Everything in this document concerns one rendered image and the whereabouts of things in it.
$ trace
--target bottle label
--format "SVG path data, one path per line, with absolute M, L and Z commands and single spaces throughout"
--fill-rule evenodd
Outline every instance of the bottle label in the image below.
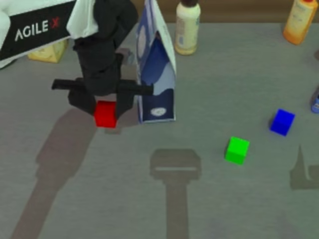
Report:
M 301 4 L 298 0 L 296 0 L 287 22 L 288 31 L 293 35 L 303 34 L 312 13 L 313 8 Z
M 197 46 L 199 18 L 177 17 L 175 44 L 184 50 L 191 50 Z

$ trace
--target table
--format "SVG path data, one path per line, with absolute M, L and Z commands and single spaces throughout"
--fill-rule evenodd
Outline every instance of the table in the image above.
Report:
M 281 31 L 203 24 L 196 54 L 176 57 L 177 121 L 137 125 L 133 110 L 116 131 L 50 90 L 80 75 L 72 44 L 60 64 L 0 71 L 0 239 L 317 239 L 319 25 L 301 46 Z M 287 137 L 268 129 L 278 108 L 296 114 Z M 251 142 L 242 166 L 224 160 L 231 136 Z

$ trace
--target yellow bottle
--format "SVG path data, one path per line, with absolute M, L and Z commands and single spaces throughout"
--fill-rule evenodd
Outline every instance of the yellow bottle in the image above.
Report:
M 68 41 L 63 40 L 48 47 L 29 53 L 28 58 L 35 61 L 59 63 L 65 49 L 67 48 L 67 45 Z
M 197 50 L 200 6 L 198 0 L 181 0 L 176 10 L 175 50 L 191 55 Z
M 284 38 L 292 44 L 301 44 L 306 37 L 317 8 L 316 0 L 295 0 L 284 29 Z

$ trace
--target bottle cap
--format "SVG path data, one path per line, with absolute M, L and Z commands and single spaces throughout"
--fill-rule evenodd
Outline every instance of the bottle cap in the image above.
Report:
M 186 7 L 194 7 L 198 4 L 198 0 L 181 0 L 181 4 Z

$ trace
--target yellow box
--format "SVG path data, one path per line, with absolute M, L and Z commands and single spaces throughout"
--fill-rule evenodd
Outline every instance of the yellow box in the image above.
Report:
M 29 53 L 28 58 L 34 61 L 59 63 L 67 46 L 68 40 L 63 40 L 48 47 Z

